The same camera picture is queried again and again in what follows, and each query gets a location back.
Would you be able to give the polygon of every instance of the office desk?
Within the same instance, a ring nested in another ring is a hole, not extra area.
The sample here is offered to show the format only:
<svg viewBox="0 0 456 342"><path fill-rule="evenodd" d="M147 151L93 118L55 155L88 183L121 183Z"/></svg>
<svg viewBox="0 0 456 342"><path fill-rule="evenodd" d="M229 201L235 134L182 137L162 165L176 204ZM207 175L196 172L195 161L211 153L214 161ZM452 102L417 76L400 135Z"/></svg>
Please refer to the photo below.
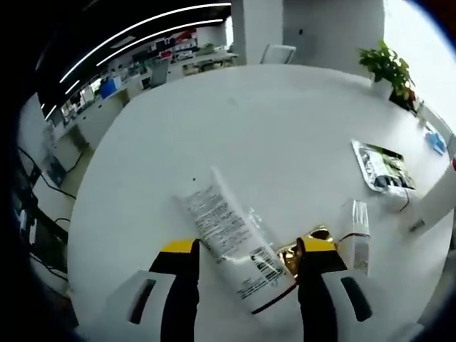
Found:
<svg viewBox="0 0 456 342"><path fill-rule="evenodd" d="M448 156L433 152L417 119L375 97L370 85L339 71L258 65L201 73L133 99L95 152L71 217L68 279L78 320L92 319L121 283L149 269L162 246L197 236L173 196L215 165L283 245L317 224L338 236L342 204L366 201L370 278L391 320L384 329L417 321L442 272L452 214L424 236L403 239L400 215L375 212L380 195L365 184L351 139L404 155L423 193ZM277 341L207 258L203 253L195 340ZM302 326L289 334L280 340L302 341Z"/></svg>

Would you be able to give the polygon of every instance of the led light strip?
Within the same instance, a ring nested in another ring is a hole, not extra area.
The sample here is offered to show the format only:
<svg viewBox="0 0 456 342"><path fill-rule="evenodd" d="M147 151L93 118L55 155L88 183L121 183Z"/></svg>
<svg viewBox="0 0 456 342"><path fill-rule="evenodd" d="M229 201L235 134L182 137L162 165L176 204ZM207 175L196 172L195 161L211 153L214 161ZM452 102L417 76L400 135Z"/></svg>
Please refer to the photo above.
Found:
<svg viewBox="0 0 456 342"><path fill-rule="evenodd" d="M64 80L77 68L79 67L80 64L82 64L82 62L84 62L87 58L89 58L92 54L94 54L98 49L100 49L101 47L103 47L104 45L106 45L107 43L109 43L110 41L112 41L113 39L116 39L117 37L121 36L122 34L124 34L125 32L128 32L129 30L132 30L140 25L143 25L145 23L148 23L149 21L152 21L152 20L155 20L155 19L158 19L158 18L162 18L164 16L169 16L171 14L176 14L176 13L180 13L180 12L184 12L184 11L190 11L190 10L193 10L193 9L205 9L205 8L208 8L208 7L221 7L221 6L231 6L231 3L229 2L221 2L219 4L205 4L205 5L196 5L196 6L190 6L190 7L185 7L183 9L175 9L174 11L169 11L169 12L166 12L166 13L163 13L163 14L159 14L157 16L152 16L148 19L145 19L143 21L140 21L139 23L136 23L135 25L132 25L130 27L127 27L125 30L115 34L114 36L106 39L104 42L102 42L100 45L98 45L96 48L94 48L92 51L90 51L89 53L87 53L84 57L82 57L79 62L77 62L74 66L71 67L70 70L68 70L68 72L63 75L62 79L60 79L59 83L62 83L64 82Z"/></svg>
<svg viewBox="0 0 456 342"><path fill-rule="evenodd" d="M48 120L49 116L51 116L52 112L53 112L54 109L56 109L56 108L57 108L57 105L54 105L54 106L52 107L51 111L50 111L50 112L48 113L48 115L46 115L46 117L44 118L45 121Z"/></svg>
<svg viewBox="0 0 456 342"><path fill-rule="evenodd" d="M73 89L74 87L76 87L76 85L79 83L80 80L77 80L66 92L65 92L65 95L68 95L68 93L71 92L71 89Z"/></svg>
<svg viewBox="0 0 456 342"><path fill-rule="evenodd" d="M105 63L108 59L114 57L115 55L118 55L119 53L121 53L122 51L128 49L128 48L131 48L132 46L136 45L136 44L139 44L141 43L142 41L146 41L148 39L151 39L152 37L155 37L155 36L159 36L160 34L164 34L164 33L167 33L167 32L170 32L170 31L174 31L174 30L178 30L178 29L183 29L184 27L188 27L188 26L196 26L196 25L202 25L202 24L212 24L212 23L219 23L220 21L223 21L221 19L214 19L214 20L204 20L204 21L196 21L194 23L190 23L190 24L185 24L185 25L180 25L180 26L175 26L175 27L172 27L172 28L169 28L167 30L163 30L163 31L160 31L160 32L157 32L157 33L154 33L154 34L151 34L150 36L146 36L144 38L141 38L137 41L134 41L132 42L131 44L128 44L127 46L124 46L123 48L117 50L115 53L112 53L110 54L108 57L106 57L105 59L103 59L101 62L98 62L97 63L97 66L100 66L101 64Z"/></svg>

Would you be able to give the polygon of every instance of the black ceiling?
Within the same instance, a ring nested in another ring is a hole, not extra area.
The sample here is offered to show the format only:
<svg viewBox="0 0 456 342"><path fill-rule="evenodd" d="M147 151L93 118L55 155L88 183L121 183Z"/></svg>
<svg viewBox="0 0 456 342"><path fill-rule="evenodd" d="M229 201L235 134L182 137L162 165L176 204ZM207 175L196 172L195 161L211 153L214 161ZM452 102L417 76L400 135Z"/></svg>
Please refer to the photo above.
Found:
<svg viewBox="0 0 456 342"><path fill-rule="evenodd" d="M49 40L43 45L43 52L38 58L36 87L40 101L46 104L48 110L53 105L63 104L68 98L64 95L65 91L77 80L81 80L81 84L89 81L99 71L96 63L114 52L115 49L112 49L111 46L126 36L142 38L158 31L196 21L225 20L230 15L231 8L223 6L193 9L143 24L100 48L75 69L67 79L59 83L62 76L75 63L107 38L152 16L188 6L215 2L228 1L161 1L159 6L156 1L140 0L129 0L126 3L112 0L72 1L72 11L67 11L67 13L61 14L63 18L56 19L60 21L60 27L56 31L49 32Z"/></svg>

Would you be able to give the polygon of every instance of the blue object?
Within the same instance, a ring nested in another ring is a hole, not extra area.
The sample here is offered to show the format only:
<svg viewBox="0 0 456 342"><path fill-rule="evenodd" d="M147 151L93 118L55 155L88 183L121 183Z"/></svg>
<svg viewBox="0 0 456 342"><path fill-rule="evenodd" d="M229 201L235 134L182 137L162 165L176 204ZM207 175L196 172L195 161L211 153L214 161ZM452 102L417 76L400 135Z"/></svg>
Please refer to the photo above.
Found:
<svg viewBox="0 0 456 342"><path fill-rule="evenodd" d="M439 133L428 132L426 133L425 139L430 147L439 155L443 155L446 151L445 141L443 141Z"/></svg>
<svg viewBox="0 0 456 342"><path fill-rule="evenodd" d="M100 85L100 95L101 98L107 98L112 93L115 93L117 89L115 88L114 80L107 80L102 85Z"/></svg>

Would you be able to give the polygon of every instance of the green leaves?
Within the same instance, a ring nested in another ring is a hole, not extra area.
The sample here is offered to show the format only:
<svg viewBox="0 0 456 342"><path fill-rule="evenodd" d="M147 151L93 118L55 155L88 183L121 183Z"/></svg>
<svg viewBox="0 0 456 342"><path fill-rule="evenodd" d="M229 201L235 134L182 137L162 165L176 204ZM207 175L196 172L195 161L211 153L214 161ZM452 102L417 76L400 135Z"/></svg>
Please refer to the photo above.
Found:
<svg viewBox="0 0 456 342"><path fill-rule="evenodd" d="M414 84L408 73L408 64L398 54L388 48L385 41L379 41L380 49L359 49L359 63L373 73L374 81L383 78L390 81L397 95L408 99L410 96L409 82Z"/></svg>
<svg viewBox="0 0 456 342"><path fill-rule="evenodd" d="M380 48L381 49L385 49L385 50L388 50L388 47L386 46L386 43L384 40L381 40L378 42L378 45L380 45Z"/></svg>

